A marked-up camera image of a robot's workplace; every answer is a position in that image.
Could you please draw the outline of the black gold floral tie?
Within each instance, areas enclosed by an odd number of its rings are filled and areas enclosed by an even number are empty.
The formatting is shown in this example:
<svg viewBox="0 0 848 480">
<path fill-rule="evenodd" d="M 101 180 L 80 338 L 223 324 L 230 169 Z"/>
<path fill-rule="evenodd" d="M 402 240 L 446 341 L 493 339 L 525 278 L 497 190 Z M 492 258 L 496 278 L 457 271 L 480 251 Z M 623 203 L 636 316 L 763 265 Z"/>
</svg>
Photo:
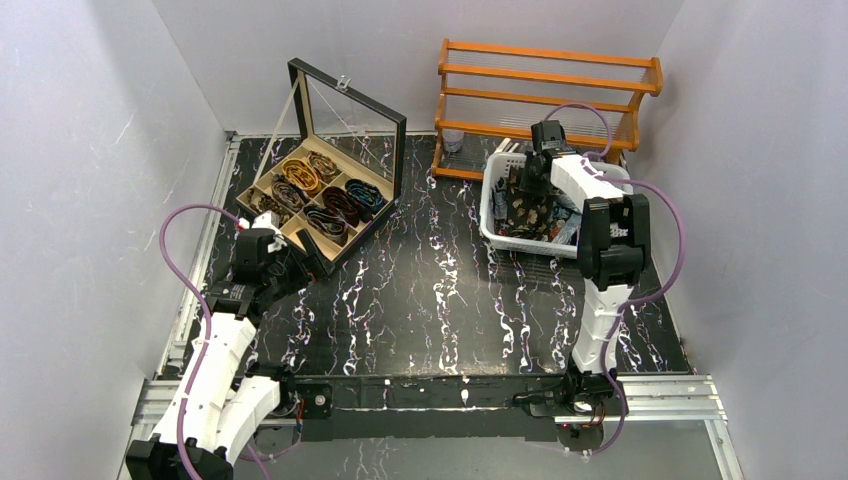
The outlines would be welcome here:
<svg viewBox="0 0 848 480">
<path fill-rule="evenodd" d="M 558 191 L 550 186 L 543 196 L 522 192 L 519 187 L 522 170 L 521 167 L 511 167 L 506 179 L 507 210 L 502 231 L 513 238 L 549 241 L 556 225 L 553 210 Z"/>
</svg>

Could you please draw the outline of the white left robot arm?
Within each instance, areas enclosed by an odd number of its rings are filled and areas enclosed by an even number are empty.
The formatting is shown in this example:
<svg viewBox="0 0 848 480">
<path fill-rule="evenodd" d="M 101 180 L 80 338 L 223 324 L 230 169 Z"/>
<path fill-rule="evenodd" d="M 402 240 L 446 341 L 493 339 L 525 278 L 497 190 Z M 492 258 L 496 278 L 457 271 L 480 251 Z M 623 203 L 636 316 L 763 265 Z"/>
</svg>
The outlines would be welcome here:
<svg viewBox="0 0 848 480">
<path fill-rule="evenodd" d="M 270 305 L 314 278 L 308 267 L 321 253 L 300 230 L 286 237 L 252 227 L 236 239 L 232 279 L 207 295 L 179 270 L 171 271 L 198 299 L 203 325 L 185 375 L 146 440 L 131 441 L 125 464 L 133 479 L 231 479 L 234 465 L 261 420 L 294 406 L 294 380 L 282 365 L 255 364 L 239 386 L 239 362 Z"/>
</svg>

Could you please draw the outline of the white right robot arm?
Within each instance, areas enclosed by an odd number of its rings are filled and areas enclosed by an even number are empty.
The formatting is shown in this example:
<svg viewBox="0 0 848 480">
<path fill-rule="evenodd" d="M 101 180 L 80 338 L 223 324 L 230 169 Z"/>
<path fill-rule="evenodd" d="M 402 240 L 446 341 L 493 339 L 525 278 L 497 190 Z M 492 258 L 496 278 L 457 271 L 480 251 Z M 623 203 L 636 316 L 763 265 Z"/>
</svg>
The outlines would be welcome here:
<svg viewBox="0 0 848 480">
<path fill-rule="evenodd" d="M 649 260 L 649 202 L 623 190 L 621 180 L 604 175 L 586 157 L 567 152 L 558 121 L 537 122 L 530 131 L 533 149 L 526 154 L 520 188 L 529 194 L 557 189 L 580 209 L 576 260 L 586 298 L 573 363 L 581 374 L 610 376 L 620 308 Z"/>
</svg>

